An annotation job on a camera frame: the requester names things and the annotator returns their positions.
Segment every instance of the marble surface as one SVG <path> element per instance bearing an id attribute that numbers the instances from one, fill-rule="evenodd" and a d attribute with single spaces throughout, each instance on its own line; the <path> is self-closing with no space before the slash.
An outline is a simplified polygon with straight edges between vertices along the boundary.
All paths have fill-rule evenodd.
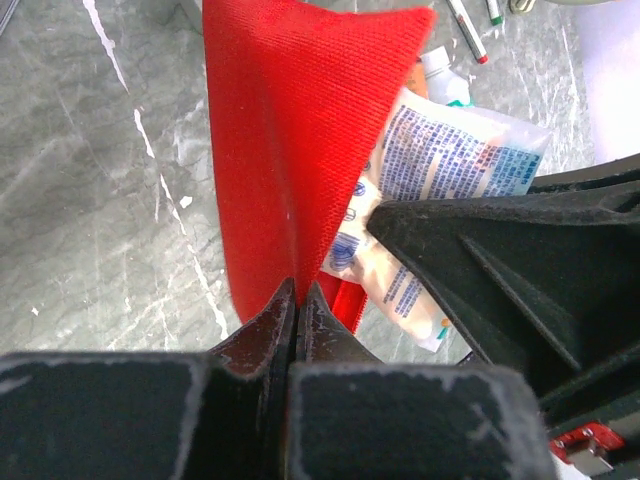
<path id="1" fill-rule="evenodd" d="M 445 0 L 321 1 L 434 7 L 429 48 L 448 47 L 476 103 L 553 129 L 542 172 L 593 163 L 570 8 L 538 2 L 491 29 L 484 2 L 467 1 L 490 56 L 479 66 Z M 201 350 L 239 327 L 202 37 L 176 3 L 23 1 L 0 37 L 0 352 Z M 386 361 L 468 348 L 452 335 L 430 354 L 371 306 L 357 337 Z"/>

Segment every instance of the white bottle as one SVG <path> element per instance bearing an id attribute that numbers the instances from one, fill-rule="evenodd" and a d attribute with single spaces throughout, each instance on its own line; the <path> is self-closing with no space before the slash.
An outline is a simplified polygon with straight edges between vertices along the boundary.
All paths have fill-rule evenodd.
<path id="1" fill-rule="evenodd" d="M 438 47 L 420 58 L 427 77 L 429 100 L 450 107 L 473 106 L 469 82 L 451 71 L 446 48 Z"/>

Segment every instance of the white vein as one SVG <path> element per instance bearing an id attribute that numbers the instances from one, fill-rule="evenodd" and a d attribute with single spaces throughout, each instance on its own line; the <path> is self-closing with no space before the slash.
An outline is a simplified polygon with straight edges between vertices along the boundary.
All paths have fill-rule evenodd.
<path id="1" fill-rule="evenodd" d="M 398 337 L 398 343 L 396 343 L 396 348 L 393 351 L 393 355 L 391 355 L 390 360 L 395 360 L 396 358 L 398 358 L 398 351 L 400 350 L 400 344 L 402 343 L 402 339 L 403 339 L 404 335 L 400 335 Z"/>
<path id="2" fill-rule="evenodd" d="M 202 110 L 203 107 L 204 107 L 204 98 L 201 98 L 200 100 L 198 100 L 198 103 L 196 103 L 196 106 L 193 108 L 193 110 L 191 110 L 189 113 L 187 113 L 184 116 L 185 121 L 187 122 L 193 121 L 193 117 L 195 117 L 196 113 Z"/>
<path id="3" fill-rule="evenodd" d="M 98 34 L 98 37 L 100 37 L 100 41 L 102 42 L 102 46 L 107 52 L 107 56 L 111 59 L 113 68 L 116 71 L 116 75 L 118 76 L 118 80 L 120 80 L 120 83 L 127 91 L 127 93 L 129 93 L 129 87 L 127 87 L 127 82 L 124 81 L 124 76 L 122 75 L 122 71 L 120 70 L 118 60 L 116 59 L 116 55 L 114 53 L 116 42 L 107 37 L 107 34 L 104 31 L 104 27 L 102 26 L 102 21 L 100 21 L 100 15 L 98 15 L 98 10 L 96 9 L 95 0 L 82 0 L 82 4 L 84 5 L 84 8 L 87 10 L 87 12 L 89 12 L 89 17 L 91 18 L 93 28 Z"/>
<path id="4" fill-rule="evenodd" d="M 524 75 L 522 75 L 522 69 L 518 66 L 518 59 L 516 58 L 516 54 L 513 49 L 509 48 L 509 53 L 511 54 L 511 58 L 513 59 L 513 63 L 511 65 L 515 67 L 516 73 L 518 74 L 518 76 L 520 77 L 520 81 L 522 82 L 522 89 L 527 96 L 527 103 L 529 104 L 529 120 L 533 120 L 533 104 L 531 103 L 531 94 L 529 93 L 527 82 L 524 79 Z"/>
<path id="5" fill-rule="evenodd" d="M 571 61 L 571 52 L 569 50 L 569 42 L 567 42 L 567 32 L 562 27 L 562 41 L 564 42 L 564 50 L 567 53 L 567 60 L 569 61 L 569 73 L 571 75 L 571 88 L 569 89 L 569 95 L 571 95 L 571 110 L 569 111 L 569 123 L 571 126 L 571 132 L 569 135 L 569 145 L 573 145 L 573 139 L 575 136 L 575 124 L 578 114 L 578 86 L 576 85 L 576 75 L 573 71 L 573 62 Z"/>
<path id="6" fill-rule="evenodd" d="M 144 139 L 144 144 L 147 147 L 147 155 L 151 158 L 156 158 L 155 153 L 153 153 L 153 148 L 151 148 L 151 143 L 149 142 L 149 137 L 147 137 L 147 132 L 145 132 L 144 127 L 142 126 L 142 119 L 140 118 L 140 110 L 137 108 L 133 110 L 133 119 L 136 122 L 136 127 L 142 138 Z"/>
<path id="7" fill-rule="evenodd" d="M 160 184 L 156 183 L 156 208 L 153 213 L 153 218 L 158 223 L 158 218 L 160 216 Z"/>
<path id="8" fill-rule="evenodd" d="M 160 174 L 160 185 L 162 185 L 162 189 L 164 190 L 164 193 L 165 193 L 165 195 L 167 197 L 167 200 L 169 201 L 170 208 L 171 208 L 171 214 L 178 221 L 178 223 L 180 225 L 180 231 L 186 237 L 187 236 L 187 231 L 184 228 L 184 223 L 182 223 L 182 219 L 180 218 L 180 214 L 178 213 L 178 209 L 175 206 L 175 203 L 173 201 L 173 197 L 171 196 L 171 192 L 169 192 L 169 186 L 167 185 L 167 182 L 164 179 L 164 175 L 162 175 L 162 174 Z M 191 253 L 191 256 L 193 257 L 193 266 L 195 268 L 196 275 L 198 276 L 198 281 L 200 282 L 200 286 L 202 287 L 202 289 L 205 292 L 205 297 L 207 299 L 207 302 L 209 303 L 209 306 L 211 307 L 211 310 L 213 310 L 213 315 L 215 317 L 215 321 L 218 324 L 218 326 L 220 327 L 220 330 L 221 330 L 221 332 L 220 332 L 220 340 L 225 340 L 229 336 L 229 327 L 227 325 L 227 320 L 224 318 L 224 314 L 218 308 L 218 305 L 216 305 L 216 299 L 213 296 L 213 293 L 211 293 L 211 288 L 209 287 L 209 282 L 207 281 L 207 277 L 205 277 L 204 272 L 202 271 L 202 266 L 200 265 L 200 261 L 198 260 L 198 256 L 196 255 L 196 251 L 195 251 L 195 249 L 193 248 L 193 246 L 191 245 L 191 243 L 189 242 L 188 239 L 187 239 L 187 250 L 189 250 L 189 253 Z"/>
<path id="9" fill-rule="evenodd" d="M 136 328 L 138 328 L 138 325 L 140 325 L 140 320 L 144 319 L 149 314 L 149 312 L 151 312 L 158 305 L 161 305 L 162 303 L 169 300 L 169 298 L 170 298 L 169 295 L 165 295 L 164 297 L 154 300 L 149 305 L 147 305 L 139 315 L 136 315 L 135 318 L 131 320 L 131 323 L 129 324 L 129 326 L 125 328 L 122 331 L 122 333 L 120 333 L 120 335 L 114 338 L 109 345 L 107 345 L 107 350 L 113 350 L 120 340 L 122 340 L 131 332 L 133 332 Z"/>

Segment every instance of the marker pen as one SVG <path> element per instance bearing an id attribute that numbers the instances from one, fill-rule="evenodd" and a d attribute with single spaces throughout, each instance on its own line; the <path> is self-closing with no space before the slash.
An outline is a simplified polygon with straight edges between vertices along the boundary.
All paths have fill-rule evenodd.
<path id="1" fill-rule="evenodd" d="M 482 45 L 480 35 L 478 35 L 476 28 L 473 26 L 473 23 L 471 23 L 471 19 L 469 18 L 467 9 L 464 8 L 464 4 L 461 0 L 447 0 L 447 3 L 453 12 L 453 15 L 456 17 L 460 30 L 462 30 L 462 35 L 469 44 L 469 48 L 471 48 L 473 56 L 476 58 L 476 62 L 487 63 L 489 56 L 487 55 L 487 51 L 484 49 L 484 45 Z"/>
<path id="2" fill-rule="evenodd" d="M 498 0 L 487 0 L 487 8 L 489 9 L 491 25 L 500 25 L 502 23 L 502 15 L 500 15 Z"/>

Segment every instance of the red cloth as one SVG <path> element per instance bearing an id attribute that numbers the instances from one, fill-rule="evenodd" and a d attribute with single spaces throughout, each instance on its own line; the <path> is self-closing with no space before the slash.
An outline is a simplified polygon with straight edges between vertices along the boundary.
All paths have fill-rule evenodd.
<path id="1" fill-rule="evenodd" d="M 297 0 L 203 7 L 220 225 L 234 305 L 247 321 L 284 278 L 295 278 L 299 302 L 318 278 L 435 14 L 337 14 Z M 338 283 L 322 280 L 353 331 L 364 292 Z"/>

